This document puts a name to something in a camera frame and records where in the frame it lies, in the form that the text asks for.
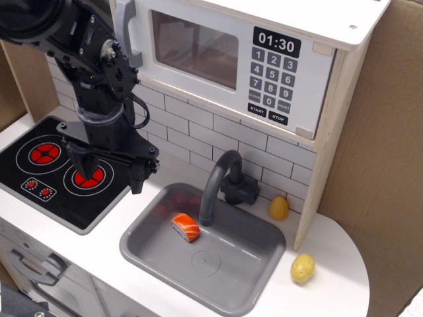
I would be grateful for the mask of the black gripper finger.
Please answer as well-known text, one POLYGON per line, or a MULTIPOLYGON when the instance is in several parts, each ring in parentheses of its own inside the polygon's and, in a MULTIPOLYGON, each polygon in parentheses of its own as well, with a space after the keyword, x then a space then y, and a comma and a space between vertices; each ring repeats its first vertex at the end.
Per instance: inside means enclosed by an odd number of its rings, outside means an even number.
POLYGON ((94 156, 93 150, 69 142, 66 145, 66 151, 78 173, 86 180, 91 179, 98 168, 98 159, 94 156))
POLYGON ((151 175, 151 169, 143 164, 133 163, 128 168, 128 184, 132 194, 140 194, 143 183, 151 175))

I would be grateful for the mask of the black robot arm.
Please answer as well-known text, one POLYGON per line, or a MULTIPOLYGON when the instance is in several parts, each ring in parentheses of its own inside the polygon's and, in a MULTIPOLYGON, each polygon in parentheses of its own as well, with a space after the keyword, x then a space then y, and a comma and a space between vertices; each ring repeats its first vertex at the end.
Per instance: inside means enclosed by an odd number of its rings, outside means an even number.
POLYGON ((100 159, 111 159, 127 167, 131 191, 139 194, 158 170, 159 151, 138 133, 138 68, 112 21, 88 1, 2 1, 1 39, 54 58, 71 83, 78 120, 59 123, 57 131, 76 170, 90 178, 100 159))

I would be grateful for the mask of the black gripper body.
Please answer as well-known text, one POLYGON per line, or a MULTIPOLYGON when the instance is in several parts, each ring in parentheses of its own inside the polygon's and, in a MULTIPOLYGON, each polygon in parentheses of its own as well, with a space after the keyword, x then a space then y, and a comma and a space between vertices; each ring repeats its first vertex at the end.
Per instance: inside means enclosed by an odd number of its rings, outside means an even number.
POLYGON ((158 148, 128 123, 124 110, 107 116, 79 113, 78 117, 78 122, 61 122, 57 125, 65 149, 69 142, 73 142, 92 149, 98 160, 105 157, 127 166, 143 164, 151 169, 151 173, 156 173, 159 168, 158 148))

